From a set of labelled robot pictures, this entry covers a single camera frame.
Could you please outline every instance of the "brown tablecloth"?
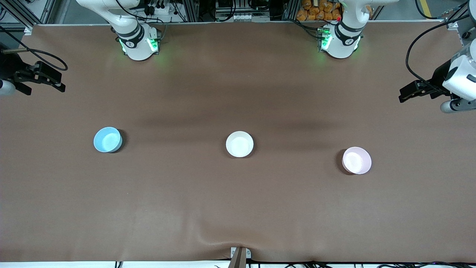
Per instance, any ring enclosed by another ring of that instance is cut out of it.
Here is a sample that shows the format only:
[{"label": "brown tablecloth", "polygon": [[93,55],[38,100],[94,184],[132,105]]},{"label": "brown tablecloth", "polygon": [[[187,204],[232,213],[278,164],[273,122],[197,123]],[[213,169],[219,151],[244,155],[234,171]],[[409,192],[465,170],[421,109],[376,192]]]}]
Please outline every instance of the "brown tablecloth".
[{"label": "brown tablecloth", "polygon": [[[60,93],[0,100],[2,261],[476,261],[474,112],[398,102],[410,42],[435,25],[369,23],[348,59],[292,24],[170,26],[134,62],[109,27],[35,27],[70,66]],[[461,44],[438,29],[411,65],[430,77]],[[31,55],[23,59],[34,63]],[[125,133],[97,152],[97,130]],[[251,157],[225,151],[249,132]],[[340,154],[373,166],[346,175]]]}]

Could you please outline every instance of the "metal frame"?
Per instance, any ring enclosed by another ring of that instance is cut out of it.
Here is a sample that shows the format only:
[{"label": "metal frame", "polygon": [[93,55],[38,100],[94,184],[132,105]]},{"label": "metal frame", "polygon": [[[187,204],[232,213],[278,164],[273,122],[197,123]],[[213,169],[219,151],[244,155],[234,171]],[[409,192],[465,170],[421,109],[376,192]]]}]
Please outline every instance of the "metal frame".
[{"label": "metal frame", "polygon": [[289,0],[288,6],[285,7],[285,11],[283,12],[283,19],[294,20],[300,8],[301,8],[300,0]]},{"label": "metal frame", "polygon": [[[241,12],[257,12],[256,9],[251,8],[248,5],[248,0],[234,0],[235,6],[236,6],[236,13],[241,13]],[[230,7],[219,7],[218,6],[218,1],[215,1],[215,10],[218,13],[230,13]]]},{"label": "metal frame", "polygon": [[187,22],[198,22],[199,6],[195,0],[183,0]]},{"label": "metal frame", "polygon": [[0,5],[19,22],[2,23],[2,27],[9,29],[21,29],[26,27],[26,29],[31,30],[35,24],[47,23],[55,2],[56,0],[47,0],[41,16],[38,18],[19,0],[2,0]]},{"label": "metal frame", "polygon": [[25,5],[17,0],[3,0],[1,5],[27,29],[31,30],[35,24],[41,23],[41,21],[27,7],[25,7]]},{"label": "metal frame", "polygon": [[374,14],[370,20],[375,21],[377,17],[382,13],[382,10],[384,10],[385,6],[378,6],[376,9],[374,9]]}]

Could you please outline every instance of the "cable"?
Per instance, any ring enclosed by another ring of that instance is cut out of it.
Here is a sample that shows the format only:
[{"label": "cable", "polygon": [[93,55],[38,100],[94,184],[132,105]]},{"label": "cable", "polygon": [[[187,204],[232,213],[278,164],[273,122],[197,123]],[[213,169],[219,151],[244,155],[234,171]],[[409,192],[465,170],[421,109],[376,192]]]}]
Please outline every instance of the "cable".
[{"label": "cable", "polygon": [[461,5],[459,5],[459,6],[457,7],[458,9],[455,11],[455,13],[453,13],[453,15],[451,15],[451,17],[448,18],[448,20],[450,20],[450,19],[452,19],[454,16],[456,16],[456,14],[457,14],[458,12],[460,12],[461,9],[462,9],[465,5],[467,5],[467,4],[468,4],[468,1],[466,1],[466,2],[462,3]]},{"label": "cable", "polygon": [[463,11],[463,13],[461,13],[461,15],[459,15],[457,19],[461,18],[461,16],[463,16],[467,11],[468,11],[468,9],[466,9],[465,11]]},{"label": "cable", "polygon": [[445,266],[451,266],[451,267],[456,267],[456,268],[468,268],[467,266],[460,265],[458,263],[447,263],[443,261],[434,261],[434,262],[429,262],[429,263],[423,263],[420,265],[415,265],[413,263],[404,263],[404,264],[394,264],[394,265],[389,265],[389,264],[382,264],[379,265],[377,268],[383,268],[383,267],[388,267],[388,268],[422,268],[428,265],[445,265]]},{"label": "cable", "polygon": [[142,19],[144,20],[144,22],[147,22],[147,20],[156,20],[157,22],[161,22],[161,23],[164,23],[163,20],[159,19],[159,18],[144,18],[144,17],[141,17],[141,16],[138,16],[138,15],[135,15],[135,14],[132,14],[130,13],[129,11],[127,11],[120,3],[119,3],[119,0],[116,0],[116,3],[119,5],[119,7],[124,11],[126,12],[127,14],[131,15],[132,17],[135,17],[136,19]]},{"label": "cable", "polygon": [[[16,38],[13,34],[11,34],[9,31],[7,31],[5,28],[3,28],[2,26],[0,26],[0,30],[2,30],[3,32],[5,32],[7,35],[9,35],[11,38],[13,38],[15,41],[17,41],[20,45],[22,45],[24,48],[27,49],[27,51],[31,52],[31,54],[37,56],[40,60],[44,61],[46,64],[48,64],[49,66],[57,69],[57,70],[60,70],[60,71],[67,71],[68,70],[68,66],[66,64],[66,62],[64,62],[64,60],[62,60],[60,57],[56,56],[56,55],[53,55],[49,52],[45,52],[45,51],[42,51],[42,50],[37,50],[37,49],[31,49],[29,48],[27,45],[25,45],[22,41],[20,41],[18,38]],[[64,68],[61,68],[61,67],[58,67],[52,63],[50,63],[49,61],[45,60],[43,57],[41,57],[39,54],[44,54],[44,55],[47,55],[47,56],[50,56],[51,58],[53,59],[56,59],[57,61],[59,61],[61,64],[63,64]]]},{"label": "cable", "polygon": [[270,16],[270,18],[277,18],[277,17],[282,17],[282,16],[283,16],[283,14],[284,14],[284,12],[283,12],[283,13],[281,13],[281,14],[279,14],[279,15]]},{"label": "cable", "polygon": [[251,4],[251,0],[248,0],[248,5],[249,5],[249,7],[251,7],[252,9],[254,9],[256,11],[265,11],[265,10],[269,9],[269,5],[267,5],[265,7],[255,7]]},{"label": "cable", "polygon": [[284,21],[292,21],[293,23],[295,23],[297,26],[301,27],[304,31],[306,31],[306,33],[316,39],[323,39],[322,37],[319,37],[319,36],[316,36],[312,33],[310,33],[308,30],[312,30],[312,31],[317,31],[317,28],[313,28],[313,27],[309,27],[309,26],[305,26],[304,24],[302,24],[301,22],[299,21],[296,21],[296,20],[293,20],[293,19],[284,19]]},{"label": "cable", "polygon": [[[211,4],[213,3],[214,0],[210,0],[208,2],[208,4]],[[230,5],[230,14],[226,17],[226,19],[224,20],[221,20],[221,19],[217,19],[213,14],[212,14],[212,10],[213,8],[210,6],[208,7],[208,14],[210,15],[210,17],[216,21],[216,22],[224,22],[224,21],[228,21],[229,19],[233,18],[233,15],[235,15],[235,11],[237,10],[237,5],[235,3],[235,0],[230,0],[231,1],[231,5]]]},{"label": "cable", "polygon": [[169,26],[168,23],[165,24],[165,29],[164,29],[164,32],[161,34],[160,36],[160,40],[162,41],[162,39],[164,39],[165,37],[165,33],[167,32],[167,27]]},{"label": "cable", "polygon": [[423,12],[420,9],[420,6],[418,5],[418,0],[415,0],[415,5],[416,5],[416,10],[418,10],[418,13],[420,13],[420,15],[422,15],[424,18],[431,19],[431,20],[438,19],[437,17],[429,17],[429,16],[423,14]]},{"label": "cable", "polygon": [[408,58],[410,57],[410,52],[411,52],[411,50],[412,50],[412,48],[413,48],[413,45],[415,45],[415,43],[416,43],[422,36],[424,36],[425,34],[429,33],[430,31],[433,31],[434,29],[437,29],[437,28],[439,28],[439,27],[441,27],[441,26],[445,26],[445,25],[448,25],[448,24],[450,24],[450,23],[453,23],[453,22],[456,22],[456,21],[460,21],[460,20],[462,20],[462,19],[466,19],[466,18],[468,18],[468,17],[469,17],[469,15],[465,15],[465,16],[463,16],[463,17],[460,17],[460,18],[457,18],[457,19],[454,19],[454,20],[450,20],[450,21],[446,21],[446,22],[440,23],[440,24],[438,24],[438,25],[436,25],[436,26],[433,26],[433,27],[431,27],[430,29],[428,29],[428,30],[424,31],[423,33],[421,33],[420,35],[418,35],[418,36],[415,38],[415,40],[413,40],[413,42],[412,42],[412,43],[410,44],[410,46],[408,47],[407,56],[406,56],[406,58],[405,58],[405,65],[407,66],[408,71],[409,71],[412,75],[414,75],[415,77],[417,77],[419,80],[421,80],[422,82],[424,82],[425,84],[427,84],[427,85],[430,86],[432,89],[434,89],[434,90],[436,90],[436,91],[438,91],[438,92],[440,92],[441,89],[437,89],[435,86],[433,86],[432,84],[430,84],[430,82],[428,82],[427,80],[423,79],[423,78],[422,78],[421,76],[419,76],[416,72],[414,72],[414,71],[412,70],[412,68],[410,68],[410,65],[408,65]]},{"label": "cable", "polygon": [[172,5],[174,6],[175,11],[177,12],[178,16],[182,19],[182,21],[183,21],[183,22],[187,22],[187,20],[185,19],[185,17],[182,15],[182,12],[180,12],[179,6],[177,5],[177,2],[175,2],[175,0],[171,0],[170,2],[171,2]]},{"label": "cable", "polygon": [[2,15],[2,17],[0,18],[0,21],[5,18],[5,16],[7,15],[7,11],[6,11],[4,8],[1,8],[1,10],[0,10],[0,15],[1,15],[2,13],[3,13],[3,15]]}]

